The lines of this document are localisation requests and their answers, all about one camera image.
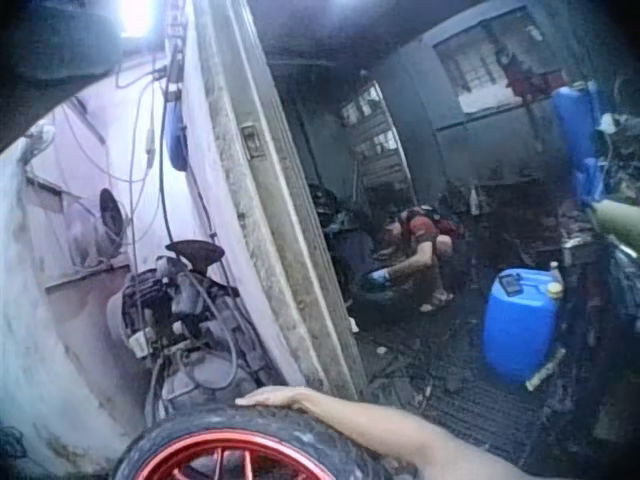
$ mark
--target red rim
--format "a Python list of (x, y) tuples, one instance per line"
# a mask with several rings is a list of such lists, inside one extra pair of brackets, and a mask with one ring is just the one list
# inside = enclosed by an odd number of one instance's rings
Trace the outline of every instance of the red rim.
[(335, 480), (316, 460), (280, 440), (244, 430), (212, 430), (176, 440), (147, 462), (136, 480), (188, 480), (183, 470), (193, 461), (216, 459), (212, 480), (223, 480), (222, 462), (226, 451), (244, 455), (244, 478), (254, 480), (259, 463), (276, 462), (291, 470), (296, 480)]

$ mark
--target ceiling light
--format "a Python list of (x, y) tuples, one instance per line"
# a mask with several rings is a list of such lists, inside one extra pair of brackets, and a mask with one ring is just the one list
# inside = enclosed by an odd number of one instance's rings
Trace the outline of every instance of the ceiling light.
[(123, 37), (144, 37), (153, 25), (153, 0), (120, 0)]

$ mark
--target hand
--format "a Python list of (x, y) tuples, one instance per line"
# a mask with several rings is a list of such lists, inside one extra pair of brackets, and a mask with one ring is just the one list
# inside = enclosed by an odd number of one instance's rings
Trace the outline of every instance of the hand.
[(237, 398), (236, 405), (298, 408), (300, 395), (304, 390), (302, 387), (263, 387), (246, 397)]

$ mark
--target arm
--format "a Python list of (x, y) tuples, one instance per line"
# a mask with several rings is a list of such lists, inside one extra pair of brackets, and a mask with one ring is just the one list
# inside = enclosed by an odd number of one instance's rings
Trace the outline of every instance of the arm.
[(443, 428), (394, 408), (340, 400), (301, 387), (266, 387), (236, 403), (304, 410), (356, 443), (411, 463), (434, 480), (531, 478)]
[(236, 403), (304, 410), (356, 443), (418, 467), (436, 461), (431, 445), (444, 446), (455, 440), (444, 429), (406, 412), (340, 400), (307, 388), (267, 387)]

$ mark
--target tire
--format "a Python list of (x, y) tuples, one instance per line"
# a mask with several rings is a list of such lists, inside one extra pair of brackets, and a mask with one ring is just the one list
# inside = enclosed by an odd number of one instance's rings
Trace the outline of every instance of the tire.
[(216, 406), (177, 415), (143, 432), (127, 448), (113, 480), (134, 480), (147, 462), (188, 435), (237, 429), (284, 442), (322, 465), (337, 480), (383, 480), (391, 475), (372, 454), (323, 423), (286, 409)]

